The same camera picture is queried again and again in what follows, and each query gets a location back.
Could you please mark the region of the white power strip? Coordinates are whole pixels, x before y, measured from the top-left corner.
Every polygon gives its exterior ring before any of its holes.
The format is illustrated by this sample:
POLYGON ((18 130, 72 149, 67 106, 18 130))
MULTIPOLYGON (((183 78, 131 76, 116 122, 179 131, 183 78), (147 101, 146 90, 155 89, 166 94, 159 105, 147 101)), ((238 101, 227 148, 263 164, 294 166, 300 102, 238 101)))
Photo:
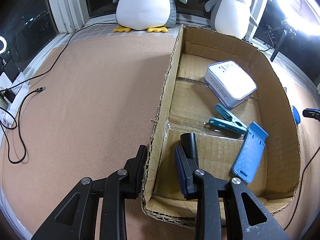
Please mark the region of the white power strip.
POLYGON ((11 82, 5 73, 1 74, 1 90, 4 90, 4 92, 1 92, 1 95, 4 96, 4 100, 6 101, 3 107, 7 108, 8 111, 7 113, 6 111, 1 110, 1 120, 4 121, 6 126, 14 123, 14 119, 11 115, 16 117, 23 99, 29 93, 30 85, 27 82, 13 88, 13 86, 24 80, 25 75, 22 72, 20 72, 14 82, 11 82))

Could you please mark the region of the penguin plush with square body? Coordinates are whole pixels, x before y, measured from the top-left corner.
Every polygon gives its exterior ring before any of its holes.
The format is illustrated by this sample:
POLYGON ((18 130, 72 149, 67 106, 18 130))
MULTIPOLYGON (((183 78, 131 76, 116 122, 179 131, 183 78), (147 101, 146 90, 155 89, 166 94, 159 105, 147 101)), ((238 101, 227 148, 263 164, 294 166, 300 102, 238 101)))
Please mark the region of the penguin plush with square body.
POLYGON ((210 13, 210 27, 213 31, 245 37, 249 25, 258 26, 251 14, 252 0, 209 0, 204 9, 210 13))

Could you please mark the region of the black cylinder cap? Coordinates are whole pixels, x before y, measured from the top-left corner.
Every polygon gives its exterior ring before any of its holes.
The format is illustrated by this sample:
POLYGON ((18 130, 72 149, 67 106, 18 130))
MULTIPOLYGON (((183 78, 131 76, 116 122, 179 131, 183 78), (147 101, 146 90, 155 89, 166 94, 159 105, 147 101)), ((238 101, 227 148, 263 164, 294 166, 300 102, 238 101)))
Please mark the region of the black cylinder cap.
POLYGON ((184 150, 185 156, 188 159, 195 161, 196 165, 199 165, 199 158, 196 144, 195 133, 184 133, 180 135, 181 146, 184 150))

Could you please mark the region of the white square tin box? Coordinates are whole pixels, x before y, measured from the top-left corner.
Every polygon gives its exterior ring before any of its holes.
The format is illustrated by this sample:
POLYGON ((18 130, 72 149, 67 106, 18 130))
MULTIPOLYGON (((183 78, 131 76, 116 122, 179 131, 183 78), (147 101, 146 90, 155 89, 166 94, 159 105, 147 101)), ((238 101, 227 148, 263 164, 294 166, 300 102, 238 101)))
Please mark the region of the white square tin box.
POLYGON ((228 109, 247 100, 258 88, 253 79, 232 60, 210 64, 204 81, 228 109))

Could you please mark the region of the large round penguin plush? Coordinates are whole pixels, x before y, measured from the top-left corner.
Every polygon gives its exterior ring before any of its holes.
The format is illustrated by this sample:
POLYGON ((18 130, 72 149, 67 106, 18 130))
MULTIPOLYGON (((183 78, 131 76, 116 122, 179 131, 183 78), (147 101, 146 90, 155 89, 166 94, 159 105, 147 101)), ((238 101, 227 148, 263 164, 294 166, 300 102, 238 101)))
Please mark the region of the large round penguin plush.
MULTIPOLYGON (((188 0, 178 0, 185 4, 188 0)), ((175 0, 113 0, 121 27, 148 32, 166 31, 176 24, 175 0)))

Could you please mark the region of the round blue lid case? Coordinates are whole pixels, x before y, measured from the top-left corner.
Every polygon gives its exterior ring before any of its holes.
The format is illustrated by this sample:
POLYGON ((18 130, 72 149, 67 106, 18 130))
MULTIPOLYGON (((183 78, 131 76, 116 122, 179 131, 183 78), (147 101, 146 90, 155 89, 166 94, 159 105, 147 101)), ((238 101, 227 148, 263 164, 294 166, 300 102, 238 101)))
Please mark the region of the round blue lid case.
POLYGON ((292 108, 292 114, 293 114, 295 123, 296 123, 296 125, 299 125, 300 124, 300 114, 297 111, 295 106, 292 106, 291 108, 292 108))

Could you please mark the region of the brown cardboard box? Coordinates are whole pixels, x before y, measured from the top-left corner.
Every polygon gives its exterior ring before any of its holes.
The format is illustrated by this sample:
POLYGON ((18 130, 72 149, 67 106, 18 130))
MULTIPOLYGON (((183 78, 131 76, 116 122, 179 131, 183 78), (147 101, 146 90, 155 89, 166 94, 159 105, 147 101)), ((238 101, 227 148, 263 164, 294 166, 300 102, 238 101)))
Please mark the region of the brown cardboard box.
POLYGON ((244 136, 226 126, 267 138, 249 189, 268 211, 287 208, 300 181, 297 125, 283 86, 267 57, 253 45, 206 28, 179 29, 161 92, 142 186, 143 212, 157 220, 194 226, 197 203, 181 193, 175 147, 183 133, 196 137, 199 167, 229 180, 244 136), (227 107, 205 83, 211 64, 233 61, 257 85, 244 102, 227 107))

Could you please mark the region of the black tripod stand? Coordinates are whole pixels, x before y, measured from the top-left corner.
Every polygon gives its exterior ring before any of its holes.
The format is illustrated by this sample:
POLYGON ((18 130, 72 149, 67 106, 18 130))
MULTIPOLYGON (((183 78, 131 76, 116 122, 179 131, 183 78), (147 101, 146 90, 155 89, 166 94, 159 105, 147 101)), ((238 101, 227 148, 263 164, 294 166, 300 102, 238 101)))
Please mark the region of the black tripod stand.
POLYGON ((266 31, 262 31, 258 33, 257 37, 267 36, 268 40, 264 44, 268 45, 268 48, 266 50, 261 50, 261 52, 267 52, 273 48, 274 51, 270 57, 270 61, 273 62, 277 54, 279 53, 280 47, 282 43, 285 41, 285 38, 287 36, 295 37, 296 35, 297 34, 296 34, 296 31, 294 30, 294 27, 292 27, 289 24, 288 20, 283 20, 281 21, 281 26, 268 28, 266 31), (274 42, 273 33, 276 31, 281 32, 281 36, 277 42, 274 42))

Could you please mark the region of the checkered cloth mat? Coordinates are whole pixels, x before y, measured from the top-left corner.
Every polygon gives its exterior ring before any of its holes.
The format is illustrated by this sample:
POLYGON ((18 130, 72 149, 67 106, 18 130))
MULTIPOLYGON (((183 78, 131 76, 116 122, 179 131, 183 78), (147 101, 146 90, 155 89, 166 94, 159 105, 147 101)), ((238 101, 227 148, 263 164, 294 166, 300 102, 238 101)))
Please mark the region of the checkered cloth mat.
POLYGON ((125 36, 125 35, 138 36, 138 37, 151 35, 154 37, 176 38, 178 36, 178 33, 182 25, 196 26, 196 27, 210 29, 210 26, 208 25, 193 23, 188 21, 178 21, 178 23, 174 27, 172 28, 166 27, 167 29, 166 31, 148 32, 147 29, 134 30, 127 27, 121 27, 116 22, 101 22, 101 23, 94 23, 88 26, 84 26, 82 29, 70 35, 69 41, 76 42, 76 41, 89 40, 93 38, 106 38, 111 36, 125 36))

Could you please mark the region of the light blue phone stand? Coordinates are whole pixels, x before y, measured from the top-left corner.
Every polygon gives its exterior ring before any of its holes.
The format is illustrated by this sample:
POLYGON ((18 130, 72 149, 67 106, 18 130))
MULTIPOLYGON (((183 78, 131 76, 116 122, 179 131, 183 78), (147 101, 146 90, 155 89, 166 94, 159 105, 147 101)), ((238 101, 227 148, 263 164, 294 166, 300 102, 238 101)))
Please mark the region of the light blue phone stand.
POLYGON ((240 151, 232 165, 232 174, 246 183, 253 181, 263 156, 267 137, 268 133, 256 122, 249 125, 240 151))

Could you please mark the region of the teal clothes peg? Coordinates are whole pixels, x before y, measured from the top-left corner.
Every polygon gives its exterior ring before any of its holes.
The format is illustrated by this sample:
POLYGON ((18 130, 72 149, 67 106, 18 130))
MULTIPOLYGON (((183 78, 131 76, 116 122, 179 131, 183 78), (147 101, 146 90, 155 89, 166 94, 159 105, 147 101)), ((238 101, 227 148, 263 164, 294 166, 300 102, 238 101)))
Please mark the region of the teal clothes peg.
POLYGON ((207 122, 204 122, 204 125, 216 126, 239 135, 244 135, 247 132, 247 126, 225 106, 217 103, 214 108, 223 117, 223 119, 213 117, 207 122))

